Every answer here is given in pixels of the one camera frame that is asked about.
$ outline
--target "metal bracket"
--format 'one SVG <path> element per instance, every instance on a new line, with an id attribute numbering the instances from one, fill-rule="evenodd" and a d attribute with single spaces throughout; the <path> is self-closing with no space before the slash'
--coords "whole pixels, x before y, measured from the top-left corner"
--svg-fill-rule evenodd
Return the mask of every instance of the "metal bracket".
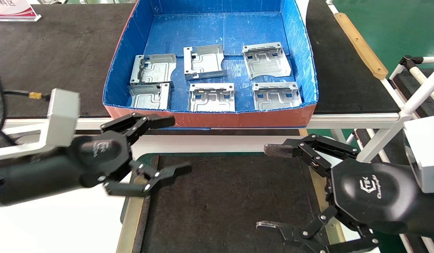
<path id="1" fill-rule="evenodd" d="M 189 111 L 236 111 L 233 83 L 194 83 L 190 85 L 189 92 Z"/>
<path id="2" fill-rule="evenodd" d="M 184 75 L 186 80 L 226 77 L 222 70 L 223 46 L 206 45 L 184 48 Z"/>
<path id="3" fill-rule="evenodd" d="M 177 56 L 174 53 L 135 56 L 130 85 L 169 82 L 176 67 Z"/>
<path id="4" fill-rule="evenodd" d="M 132 98 L 131 107 L 167 110 L 172 87 L 173 82 L 129 85 L 127 88 Z"/>
<path id="5" fill-rule="evenodd" d="M 248 76 L 289 77 L 291 66 L 280 42 L 242 46 Z"/>
<path id="6" fill-rule="evenodd" d="M 256 110 L 297 107 L 301 104 L 296 82 L 258 82 L 253 85 Z"/>

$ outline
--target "white sign stand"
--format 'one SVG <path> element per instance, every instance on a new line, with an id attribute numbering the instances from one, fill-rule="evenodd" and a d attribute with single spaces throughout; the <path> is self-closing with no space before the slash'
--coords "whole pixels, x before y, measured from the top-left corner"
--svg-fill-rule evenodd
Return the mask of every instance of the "white sign stand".
<path id="1" fill-rule="evenodd" d="M 37 21 L 40 18 L 26 0 L 0 0 L 0 21 Z"/>

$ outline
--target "sheet metal part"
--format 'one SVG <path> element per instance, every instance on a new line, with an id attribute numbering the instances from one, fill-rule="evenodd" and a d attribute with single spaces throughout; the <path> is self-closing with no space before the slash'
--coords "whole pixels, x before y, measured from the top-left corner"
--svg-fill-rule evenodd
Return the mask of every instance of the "sheet metal part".
<path id="1" fill-rule="evenodd" d="M 173 82 L 129 85 L 127 88 L 132 98 L 131 107 L 167 110 L 172 87 Z"/>
<path id="2" fill-rule="evenodd" d="M 177 56 L 174 53 L 135 56 L 130 85 L 169 82 L 176 67 Z"/>
<path id="3" fill-rule="evenodd" d="M 244 45 L 242 54 L 250 79 L 263 75 L 274 77 L 291 75 L 291 65 L 280 42 Z"/>
<path id="4" fill-rule="evenodd" d="M 190 84 L 189 92 L 189 111 L 236 111 L 233 83 L 193 83 Z"/>
<path id="5" fill-rule="evenodd" d="M 253 84 L 256 110 L 297 107 L 301 96 L 296 82 L 257 82 Z"/>
<path id="6" fill-rule="evenodd" d="M 223 45 L 206 45 L 184 48 L 184 75 L 186 80 L 226 77 L 222 70 Z"/>

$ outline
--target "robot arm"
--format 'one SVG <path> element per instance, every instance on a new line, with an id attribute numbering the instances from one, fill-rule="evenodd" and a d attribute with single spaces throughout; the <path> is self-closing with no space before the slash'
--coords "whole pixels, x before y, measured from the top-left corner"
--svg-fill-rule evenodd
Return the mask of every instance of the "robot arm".
<path id="1" fill-rule="evenodd" d="M 331 168 L 316 151 L 342 159 L 342 162 Z M 325 192 L 330 207 L 306 228 L 270 221 L 257 223 L 258 228 L 279 231 L 285 243 L 308 248 L 308 252 L 366 252 L 379 243 L 369 229 L 434 238 L 434 194 L 421 191 L 410 166 L 357 162 L 356 148 L 317 135 L 301 140 L 288 139 L 280 145 L 267 144 L 264 153 L 299 157 L 327 178 Z M 326 246 L 316 242 L 314 234 L 333 216 L 357 231 L 361 239 Z"/>
<path id="2" fill-rule="evenodd" d="M 100 135 L 74 137 L 78 110 L 67 113 L 66 107 L 72 101 L 79 106 L 77 93 L 56 89 L 51 99 L 47 123 L 6 129 L 6 134 L 38 131 L 40 139 L 0 148 L 0 206 L 101 183 L 110 195 L 143 197 L 190 172 L 188 163 L 158 171 L 132 160 L 131 145 L 148 129 L 174 125 L 172 116 L 132 113 L 102 125 Z M 144 175 L 147 184 L 120 183 L 131 171 Z"/>

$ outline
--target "wooden strip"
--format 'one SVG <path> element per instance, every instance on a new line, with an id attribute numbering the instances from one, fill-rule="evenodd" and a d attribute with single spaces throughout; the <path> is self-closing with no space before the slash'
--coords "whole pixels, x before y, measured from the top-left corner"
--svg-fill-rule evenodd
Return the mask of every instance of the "wooden strip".
<path id="1" fill-rule="evenodd" d="M 158 168 L 158 162 L 159 155 L 154 155 L 150 165 L 153 168 Z M 135 184 L 145 184 L 146 182 L 144 176 L 137 176 L 134 179 Z M 149 206 L 150 196 L 129 198 L 116 253 L 141 252 Z"/>
<path id="2" fill-rule="evenodd" d="M 143 176 L 137 176 L 134 179 L 135 184 L 144 184 L 145 182 L 146 179 Z M 143 199 L 143 197 L 130 197 L 116 253 L 133 252 L 134 240 L 142 213 Z"/>
<path id="3" fill-rule="evenodd" d="M 348 16 L 345 13 L 336 13 L 334 14 L 334 18 L 336 18 L 336 21 L 339 23 L 340 27 L 342 27 L 342 30 L 352 42 L 353 47 L 356 49 L 364 64 L 370 69 L 373 76 L 380 80 L 386 78 L 388 74 L 386 67 L 384 67 L 383 63 L 378 59 L 372 48 L 369 47 Z"/>
<path id="4" fill-rule="evenodd" d="M 301 136 L 307 136 L 306 129 L 300 129 Z M 317 202 L 319 203 L 320 211 L 328 208 L 328 202 L 326 202 L 326 179 L 319 176 L 311 167 L 309 168 L 309 173 L 311 174 L 312 184 L 314 185 L 315 195 L 317 196 Z M 330 245 L 345 242 L 344 233 L 342 232 L 342 227 L 340 222 L 335 218 L 332 218 L 328 225 L 325 227 L 326 235 L 328 237 L 328 242 Z"/>

